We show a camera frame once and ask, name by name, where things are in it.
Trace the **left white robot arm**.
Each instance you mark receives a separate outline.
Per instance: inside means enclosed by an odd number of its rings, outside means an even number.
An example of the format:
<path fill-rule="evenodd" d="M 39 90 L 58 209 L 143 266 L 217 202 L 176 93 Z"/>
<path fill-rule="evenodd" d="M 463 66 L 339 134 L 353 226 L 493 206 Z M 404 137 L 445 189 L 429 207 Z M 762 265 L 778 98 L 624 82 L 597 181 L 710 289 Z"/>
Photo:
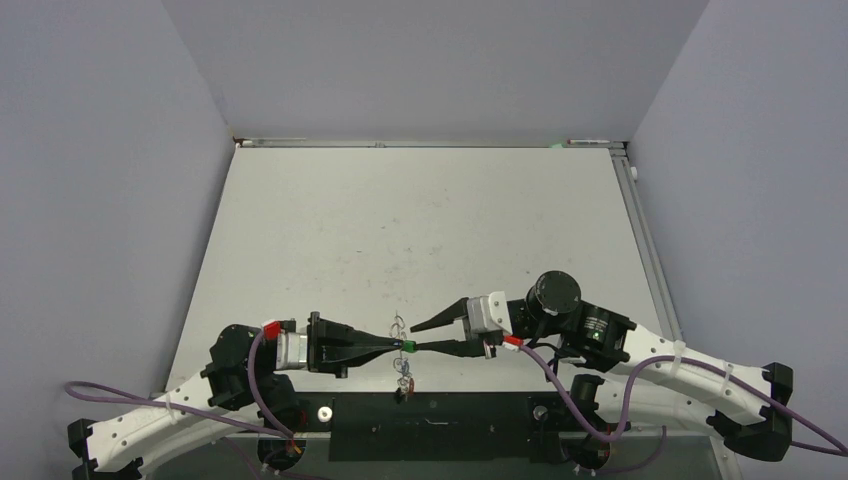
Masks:
<path fill-rule="evenodd" d="M 303 329 L 295 320 L 224 328 L 205 367 L 156 398 L 92 382 L 68 382 L 64 389 L 73 398 L 132 408 L 110 420 L 79 419 L 69 424 L 68 444 L 81 462 L 72 476 L 142 479 L 177 455 L 238 432 L 295 445 L 296 432 L 312 416 L 298 399 L 287 371 L 344 378 L 350 369 L 385 353 L 415 349 L 401 331 L 377 336 L 314 312 Z"/>

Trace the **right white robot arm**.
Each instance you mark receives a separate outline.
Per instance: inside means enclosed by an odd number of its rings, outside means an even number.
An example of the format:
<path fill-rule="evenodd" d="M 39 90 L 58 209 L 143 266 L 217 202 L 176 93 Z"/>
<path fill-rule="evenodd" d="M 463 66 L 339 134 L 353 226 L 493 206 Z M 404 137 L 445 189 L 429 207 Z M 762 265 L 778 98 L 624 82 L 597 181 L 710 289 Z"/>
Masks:
<path fill-rule="evenodd" d="M 663 338 L 628 317 L 582 299 L 563 271 L 545 272 L 527 294 L 462 297 L 412 326 L 421 332 L 461 322 L 461 341 L 434 351 L 491 358 L 498 347 L 527 353 L 543 368 L 567 419 L 600 442 L 629 423 L 690 428 L 765 462 L 782 460 L 792 441 L 787 405 L 791 368 L 733 364 Z"/>

